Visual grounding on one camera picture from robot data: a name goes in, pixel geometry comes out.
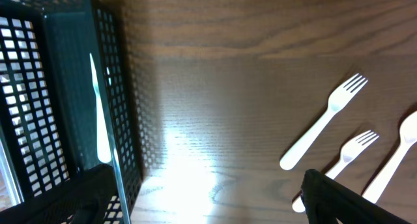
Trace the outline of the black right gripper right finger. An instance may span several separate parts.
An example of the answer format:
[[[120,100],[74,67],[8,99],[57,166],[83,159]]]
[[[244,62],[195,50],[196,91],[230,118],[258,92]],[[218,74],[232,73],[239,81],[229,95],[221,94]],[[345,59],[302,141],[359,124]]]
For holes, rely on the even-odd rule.
[[[409,224],[315,169],[305,172],[301,191],[309,224]]]

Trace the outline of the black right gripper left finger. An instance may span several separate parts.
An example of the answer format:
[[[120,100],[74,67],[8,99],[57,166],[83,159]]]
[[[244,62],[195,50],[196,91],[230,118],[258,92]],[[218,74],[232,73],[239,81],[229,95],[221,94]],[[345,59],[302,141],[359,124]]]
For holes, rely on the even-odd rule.
[[[117,190],[110,165],[100,164],[79,176],[1,212],[1,223],[103,223]]]

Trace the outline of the mint green plastic fork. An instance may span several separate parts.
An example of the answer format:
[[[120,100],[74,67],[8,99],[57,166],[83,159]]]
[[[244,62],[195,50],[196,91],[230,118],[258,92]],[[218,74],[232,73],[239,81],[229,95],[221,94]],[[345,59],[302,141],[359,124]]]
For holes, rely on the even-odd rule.
[[[92,53],[89,54],[92,84],[96,101],[96,148],[97,157],[102,163],[109,163],[111,161],[111,151],[108,141],[108,132],[104,117],[104,110],[102,107],[102,100],[98,86],[98,78],[96,75],[96,68]]]

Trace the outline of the pink plastic fork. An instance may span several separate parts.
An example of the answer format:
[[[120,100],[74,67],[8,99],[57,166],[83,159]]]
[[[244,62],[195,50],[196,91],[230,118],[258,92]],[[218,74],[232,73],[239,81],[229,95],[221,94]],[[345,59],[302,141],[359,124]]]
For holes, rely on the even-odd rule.
[[[346,166],[353,162],[359,155],[378,138],[379,134],[372,130],[365,131],[341,146],[338,161],[325,171],[324,175],[334,180]]]

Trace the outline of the cream plastic fork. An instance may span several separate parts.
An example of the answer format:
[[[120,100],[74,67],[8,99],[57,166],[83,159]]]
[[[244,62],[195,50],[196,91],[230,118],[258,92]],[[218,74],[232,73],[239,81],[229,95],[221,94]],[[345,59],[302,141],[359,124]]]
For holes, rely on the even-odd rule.
[[[328,123],[347,106],[368,82],[368,78],[357,73],[336,87],[328,97],[325,112],[281,157],[280,167],[286,171],[293,169]]]

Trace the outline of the white plastic fork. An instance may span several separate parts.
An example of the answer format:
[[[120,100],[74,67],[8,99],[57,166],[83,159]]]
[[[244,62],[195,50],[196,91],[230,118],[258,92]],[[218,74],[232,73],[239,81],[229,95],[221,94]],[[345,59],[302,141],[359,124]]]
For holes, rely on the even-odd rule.
[[[403,158],[414,144],[416,144],[416,112],[411,113],[401,123],[399,127],[399,146],[365,189],[362,194],[363,198],[373,204],[379,200]]]

